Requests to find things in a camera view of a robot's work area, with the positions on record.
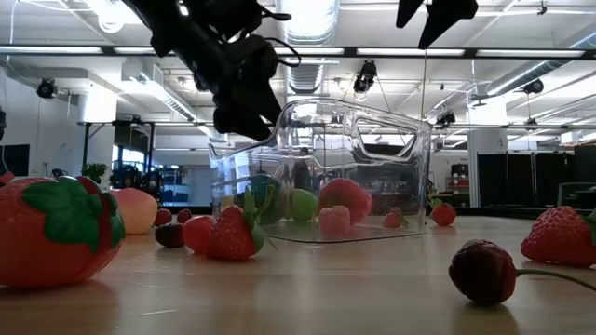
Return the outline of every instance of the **potted plant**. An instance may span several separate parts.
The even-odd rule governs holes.
[[[107,169],[108,166],[103,163],[90,163],[83,166],[81,174],[100,184]]]

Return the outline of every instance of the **air duct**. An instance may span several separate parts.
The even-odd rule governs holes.
[[[339,0],[277,0],[276,11],[290,13],[280,23],[285,41],[293,46],[327,46],[335,36]],[[288,87],[297,94],[313,94],[321,86],[325,65],[305,64],[287,70]]]
[[[596,48],[596,25],[584,29],[574,37],[562,43],[561,48]],[[500,96],[513,89],[527,85],[539,77],[561,68],[571,60],[532,61],[516,70],[494,80],[487,88],[488,96]]]

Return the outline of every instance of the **table surface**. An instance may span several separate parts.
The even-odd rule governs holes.
[[[557,278],[518,279],[503,305],[481,309],[447,268],[470,238],[509,251],[518,267],[596,284],[596,271],[527,261],[530,221],[458,218],[419,236],[309,246],[276,241],[226,263],[129,237],[94,280],[48,290],[0,288],[0,333],[29,334],[595,334],[596,294]]]

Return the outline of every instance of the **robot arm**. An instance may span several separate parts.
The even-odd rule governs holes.
[[[215,128],[261,141],[270,135],[261,115],[278,120],[281,107],[269,86],[280,60],[259,35],[262,18],[289,20],[256,0],[122,0],[149,28],[158,57],[173,51],[193,72],[196,88],[213,93]],[[227,42],[239,35],[234,43]]]

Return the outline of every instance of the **clear plastic container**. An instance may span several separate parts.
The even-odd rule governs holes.
[[[242,207],[247,190],[259,207],[273,185],[261,225],[274,238],[327,243],[421,234],[430,134],[428,123],[357,104],[290,103],[269,139],[228,154],[210,145],[213,215]],[[339,205],[347,210],[323,209]]]

